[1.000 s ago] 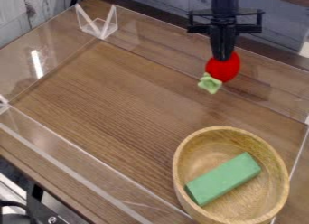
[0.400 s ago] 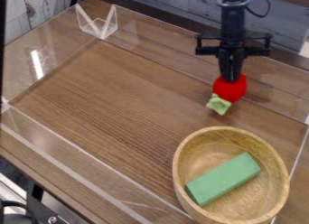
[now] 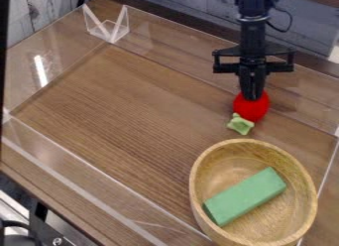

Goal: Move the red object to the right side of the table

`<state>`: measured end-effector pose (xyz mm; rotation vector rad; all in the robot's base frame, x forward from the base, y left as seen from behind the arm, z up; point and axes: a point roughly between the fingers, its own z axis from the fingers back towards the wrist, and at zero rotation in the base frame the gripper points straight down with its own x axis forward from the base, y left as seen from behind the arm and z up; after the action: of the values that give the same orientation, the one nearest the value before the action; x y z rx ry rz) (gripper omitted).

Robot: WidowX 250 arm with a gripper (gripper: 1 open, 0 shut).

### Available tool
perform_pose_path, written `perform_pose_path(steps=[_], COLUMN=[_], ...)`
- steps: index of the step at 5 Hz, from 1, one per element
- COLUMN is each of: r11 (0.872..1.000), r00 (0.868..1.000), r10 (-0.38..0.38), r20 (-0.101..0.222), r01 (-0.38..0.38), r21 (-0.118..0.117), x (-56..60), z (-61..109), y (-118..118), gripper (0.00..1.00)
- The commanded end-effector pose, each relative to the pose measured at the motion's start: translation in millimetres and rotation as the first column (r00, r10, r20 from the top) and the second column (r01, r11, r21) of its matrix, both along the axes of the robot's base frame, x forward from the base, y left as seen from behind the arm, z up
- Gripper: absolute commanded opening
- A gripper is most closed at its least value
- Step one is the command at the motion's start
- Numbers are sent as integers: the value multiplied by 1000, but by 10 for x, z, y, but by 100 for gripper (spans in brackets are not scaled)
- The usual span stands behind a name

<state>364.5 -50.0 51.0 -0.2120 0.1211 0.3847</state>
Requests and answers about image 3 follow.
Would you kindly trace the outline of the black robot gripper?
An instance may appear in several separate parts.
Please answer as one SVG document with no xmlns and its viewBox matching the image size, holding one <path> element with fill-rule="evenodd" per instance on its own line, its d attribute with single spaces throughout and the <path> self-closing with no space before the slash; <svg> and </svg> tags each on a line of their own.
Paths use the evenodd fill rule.
<svg viewBox="0 0 339 246">
<path fill-rule="evenodd" d="M 232 48 L 212 51 L 213 73 L 238 75 L 245 100 L 260 99 L 266 74 L 293 71 L 294 49 L 265 40 L 266 19 L 268 16 L 238 18 L 240 43 Z"/>
</svg>

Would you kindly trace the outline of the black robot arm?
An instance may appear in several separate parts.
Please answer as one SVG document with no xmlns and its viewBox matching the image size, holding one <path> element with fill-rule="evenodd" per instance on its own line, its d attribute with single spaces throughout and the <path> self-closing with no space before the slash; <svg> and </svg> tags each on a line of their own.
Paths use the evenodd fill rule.
<svg viewBox="0 0 339 246">
<path fill-rule="evenodd" d="M 294 49 L 265 41 L 268 11 L 278 0 L 234 0 L 241 25 L 240 43 L 226 49 L 213 50 L 213 73 L 233 73 L 238 77 L 245 100 L 262 96 L 265 77 L 272 72 L 293 71 Z"/>
</svg>

